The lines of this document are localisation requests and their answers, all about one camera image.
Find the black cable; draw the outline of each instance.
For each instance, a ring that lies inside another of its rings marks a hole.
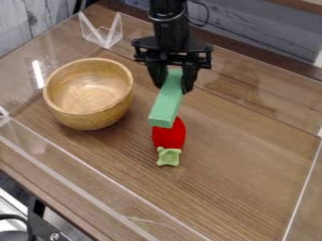
[[[202,3],[202,2],[197,2],[197,1],[192,1],[192,0],[190,0],[190,2],[205,7],[205,9],[206,9],[206,19],[205,19],[205,22],[203,22],[202,24],[198,24],[198,23],[195,23],[194,21],[191,21],[191,19],[188,18],[188,16],[187,16],[186,14],[184,14],[184,17],[186,17],[186,19],[187,19],[187,21],[188,21],[190,23],[192,23],[192,24],[197,25],[198,27],[205,27],[205,26],[209,24],[209,17],[210,17],[209,6],[207,6],[205,3]]]

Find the small green piece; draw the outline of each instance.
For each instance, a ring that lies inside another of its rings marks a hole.
[[[170,70],[160,93],[148,116],[151,126],[172,128],[183,100],[182,70]]]
[[[180,149],[164,149],[163,147],[158,147],[159,160],[158,166],[174,166],[176,167],[180,163]]]

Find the wooden bowl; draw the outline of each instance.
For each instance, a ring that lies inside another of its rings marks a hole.
[[[51,74],[43,93],[63,124],[76,130],[98,130],[126,114],[132,89],[132,74],[122,64],[104,58],[86,58]]]

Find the bowl rim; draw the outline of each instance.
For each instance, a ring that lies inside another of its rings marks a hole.
[[[67,68],[68,66],[71,65],[75,65],[76,63],[79,62],[87,62],[87,61],[103,61],[103,62],[108,62],[108,63],[112,63],[112,64],[116,64],[126,72],[127,76],[128,76],[128,79],[130,79],[130,85],[127,86],[127,89],[123,93],[123,95],[118,98],[118,100],[111,103],[110,105],[106,105],[104,107],[102,107],[100,109],[95,110],[95,111],[91,111],[91,112],[87,112],[87,113],[71,113],[68,111],[66,111],[62,107],[59,107],[51,100],[50,96],[48,96],[48,85],[54,79],[54,77],[58,75],[58,73],[64,69]],[[119,62],[116,62],[115,60],[112,59],[108,59],[108,58],[103,58],[103,57],[87,57],[87,58],[82,58],[79,60],[75,60],[67,64],[64,64],[63,66],[60,66],[52,73],[51,75],[48,76],[47,78],[47,82],[46,82],[46,86],[43,88],[43,96],[44,96],[44,100],[48,104],[48,106],[55,109],[56,111],[59,111],[60,113],[64,113],[64,114],[68,114],[68,115],[75,115],[75,116],[84,116],[84,115],[92,115],[95,113],[99,113],[99,112],[103,112],[106,110],[108,110],[110,108],[112,108],[114,106],[116,106],[126,98],[126,96],[131,93],[132,91],[132,88],[134,88],[134,76],[132,76],[132,73],[131,71],[128,70],[128,68],[120,64]]]

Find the green rectangular block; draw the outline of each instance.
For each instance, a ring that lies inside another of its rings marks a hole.
[[[170,70],[148,116],[151,126],[171,128],[183,100],[182,70]]]

